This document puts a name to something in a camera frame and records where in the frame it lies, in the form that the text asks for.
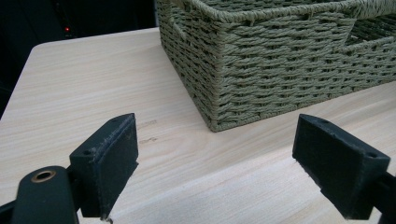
woven basket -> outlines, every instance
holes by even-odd
[[[395,0],[157,0],[163,48],[222,131],[396,80]]]

wood grain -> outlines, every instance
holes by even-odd
[[[111,213],[116,224],[376,223],[376,210],[369,221],[345,221],[291,157],[300,113],[388,154],[396,174],[396,82],[212,133],[149,29],[32,50],[0,121],[0,204],[25,175],[68,166],[102,124],[131,112],[140,165]]]

wicker basket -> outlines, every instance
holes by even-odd
[[[396,80],[395,0],[157,0],[163,48],[222,131]]]

wooden board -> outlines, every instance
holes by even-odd
[[[345,221],[291,157],[300,113],[327,119],[393,158],[396,82],[212,133],[165,55],[158,29],[35,47],[0,121],[0,204],[107,120],[136,114],[139,163],[111,217],[121,223]],[[80,223],[101,223],[80,218]]]

black clamp jaw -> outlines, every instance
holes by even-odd
[[[396,223],[396,177],[390,157],[325,119],[300,115],[292,157],[347,219],[368,219],[375,206],[380,223]]]
[[[105,123],[70,154],[70,166],[49,166],[24,177],[17,199],[0,207],[0,223],[78,223],[107,219],[137,167],[134,114]]]

